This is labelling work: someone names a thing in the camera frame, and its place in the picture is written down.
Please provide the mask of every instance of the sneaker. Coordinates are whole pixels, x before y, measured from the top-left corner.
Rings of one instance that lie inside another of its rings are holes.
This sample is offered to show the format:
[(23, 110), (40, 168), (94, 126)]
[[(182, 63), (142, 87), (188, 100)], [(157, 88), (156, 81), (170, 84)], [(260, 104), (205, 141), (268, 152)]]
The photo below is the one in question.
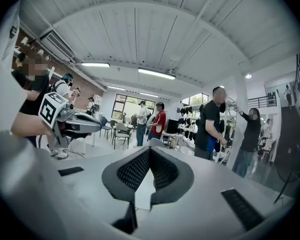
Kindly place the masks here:
[(54, 150), (51, 151), (50, 156), (53, 157), (53, 156), (56, 156), (57, 154), (59, 154), (59, 151), (54, 149)]
[(67, 154), (66, 152), (64, 152), (64, 151), (62, 151), (62, 152), (57, 156), (57, 158), (58, 158), (59, 160), (66, 159), (67, 157), (68, 157), (68, 154)]

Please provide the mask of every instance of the white ceiling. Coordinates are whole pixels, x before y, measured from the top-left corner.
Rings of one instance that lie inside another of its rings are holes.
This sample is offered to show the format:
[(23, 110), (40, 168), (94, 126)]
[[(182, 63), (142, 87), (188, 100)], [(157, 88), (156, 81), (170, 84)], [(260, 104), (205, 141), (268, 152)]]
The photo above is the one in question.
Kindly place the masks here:
[(54, 30), (82, 62), (109, 62), (82, 68), (100, 84), (167, 99), (300, 52), (300, 26), (281, 0), (23, 0), (20, 20), (36, 37)]

